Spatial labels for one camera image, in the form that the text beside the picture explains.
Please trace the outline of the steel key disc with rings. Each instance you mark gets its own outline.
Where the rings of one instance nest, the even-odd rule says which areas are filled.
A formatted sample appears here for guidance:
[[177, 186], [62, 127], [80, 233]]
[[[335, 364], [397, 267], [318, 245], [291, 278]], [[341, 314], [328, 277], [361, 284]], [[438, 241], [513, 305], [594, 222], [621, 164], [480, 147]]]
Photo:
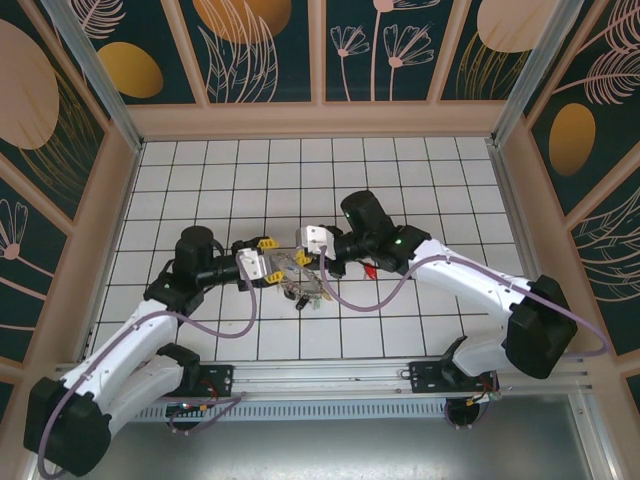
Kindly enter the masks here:
[[285, 274], [283, 281], [278, 284], [283, 294], [284, 292], [295, 294], [294, 305], [300, 298], [307, 297], [309, 302], [305, 308], [307, 306], [312, 307], [312, 302], [315, 299], [324, 300], [321, 295], [324, 292], [328, 292], [325, 290], [320, 277], [311, 269], [314, 260], [311, 258], [309, 265], [301, 267], [294, 260], [295, 254], [277, 252], [271, 256], [271, 264], [275, 272], [283, 272]]

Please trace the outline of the grey metal sheet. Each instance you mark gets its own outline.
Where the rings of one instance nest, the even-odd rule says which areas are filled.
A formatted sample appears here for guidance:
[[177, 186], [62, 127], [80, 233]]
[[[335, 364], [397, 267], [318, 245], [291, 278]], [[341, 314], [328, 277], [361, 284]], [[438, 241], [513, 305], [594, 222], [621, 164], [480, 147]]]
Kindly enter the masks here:
[[575, 431], [519, 434], [440, 419], [222, 422], [191, 437], [159, 424], [119, 433], [89, 474], [64, 480], [609, 480]]

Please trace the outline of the aluminium front rail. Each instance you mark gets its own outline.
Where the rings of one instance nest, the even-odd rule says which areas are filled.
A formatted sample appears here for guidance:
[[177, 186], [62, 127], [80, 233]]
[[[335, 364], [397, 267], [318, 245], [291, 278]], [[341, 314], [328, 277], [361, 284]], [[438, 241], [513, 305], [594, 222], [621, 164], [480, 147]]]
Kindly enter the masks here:
[[[249, 400], [407, 398], [411, 358], [232, 361], [231, 394]], [[504, 396], [590, 391], [584, 362], [562, 360], [550, 376], [534, 379], [509, 367], [497, 372]]]

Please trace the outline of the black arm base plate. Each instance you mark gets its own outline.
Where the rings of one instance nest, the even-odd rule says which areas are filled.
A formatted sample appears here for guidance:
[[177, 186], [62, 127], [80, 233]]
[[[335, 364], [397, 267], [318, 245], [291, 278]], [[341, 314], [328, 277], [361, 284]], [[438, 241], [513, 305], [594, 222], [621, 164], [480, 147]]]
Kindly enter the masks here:
[[187, 368], [179, 386], [162, 398], [221, 399], [231, 396], [234, 381], [232, 365], [212, 364]]
[[414, 361], [408, 364], [408, 380], [413, 393], [474, 393], [498, 391], [497, 376], [484, 372], [471, 377], [455, 364], [441, 361]]

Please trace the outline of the aluminium side rail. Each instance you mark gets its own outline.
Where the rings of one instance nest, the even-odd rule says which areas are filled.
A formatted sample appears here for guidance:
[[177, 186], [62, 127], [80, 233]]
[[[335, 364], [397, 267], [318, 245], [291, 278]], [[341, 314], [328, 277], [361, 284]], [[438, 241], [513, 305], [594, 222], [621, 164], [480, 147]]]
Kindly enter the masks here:
[[491, 141], [488, 142], [487, 149], [524, 276], [535, 280], [542, 274], [546, 274], [561, 283], [563, 279], [561, 272], [557, 268], [545, 264], [539, 258], [532, 231], [529, 228], [524, 210], [521, 208], [515, 184], [500, 149], [495, 147]]

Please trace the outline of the aluminium corner post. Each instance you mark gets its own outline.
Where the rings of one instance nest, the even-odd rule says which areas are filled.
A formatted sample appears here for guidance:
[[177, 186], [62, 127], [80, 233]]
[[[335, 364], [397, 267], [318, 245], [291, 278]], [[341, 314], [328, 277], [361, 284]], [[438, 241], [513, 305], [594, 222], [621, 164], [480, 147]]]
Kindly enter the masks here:
[[559, 0], [532, 49], [491, 133], [491, 146], [499, 149], [520, 120], [524, 108], [574, 25], [584, 0]]
[[126, 16], [124, 0], [38, 0], [135, 153], [141, 136], [92, 40], [106, 40]]

